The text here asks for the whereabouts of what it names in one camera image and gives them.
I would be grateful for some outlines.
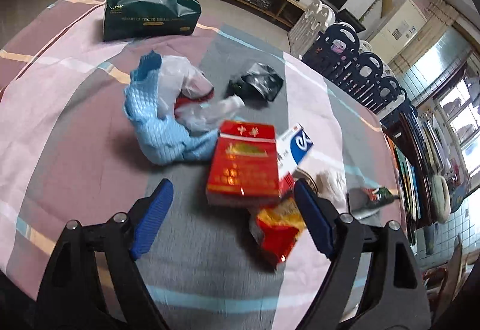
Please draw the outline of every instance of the red and yellow snack wrapper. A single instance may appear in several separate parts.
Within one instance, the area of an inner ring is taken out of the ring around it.
[[[225,121],[215,148],[206,194],[209,204],[261,207],[280,201],[272,125]]]
[[[261,209],[250,218],[251,234],[267,261],[275,267],[287,259],[305,228],[303,217],[291,197],[276,207]]]

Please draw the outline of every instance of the crumpled blue wrapper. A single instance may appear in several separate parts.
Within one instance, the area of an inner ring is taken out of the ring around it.
[[[211,160],[217,129],[194,137],[174,117],[157,117],[161,66],[162,57],[154,51],[142,56],[138,68],[130,73],[130,85],[125,88],[124,111],[135,128],[140,149],[156,165]]]

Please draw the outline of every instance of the blue gripper pad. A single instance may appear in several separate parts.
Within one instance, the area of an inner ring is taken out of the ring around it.
[[[138,260],[142,254],[150,250],[158,230],[172,205],[173,184],[169,180],[165,181],[165,184],[135,229],[134,244],[130,249],[130,254],[134,260]]]
[[[297,203],[317,250],[331,259],[334,254],[332,228],[316,204],[316,198],[312,196],[306,186],[307,184],[301,181],[295,183],[293,189],[295,203]]]

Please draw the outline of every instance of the blue logo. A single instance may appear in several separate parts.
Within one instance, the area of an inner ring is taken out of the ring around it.
[[[307,134],[300,129],[290,142],[290,150],[292,152],[293,160],[299,164],[305,154],[310,150],[314,144],[311,142]]]

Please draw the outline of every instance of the red wrapper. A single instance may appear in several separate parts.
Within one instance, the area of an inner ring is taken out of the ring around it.
[[[209,204],[259,207],[280,201],[272,125],[225,121],[207,182]]]

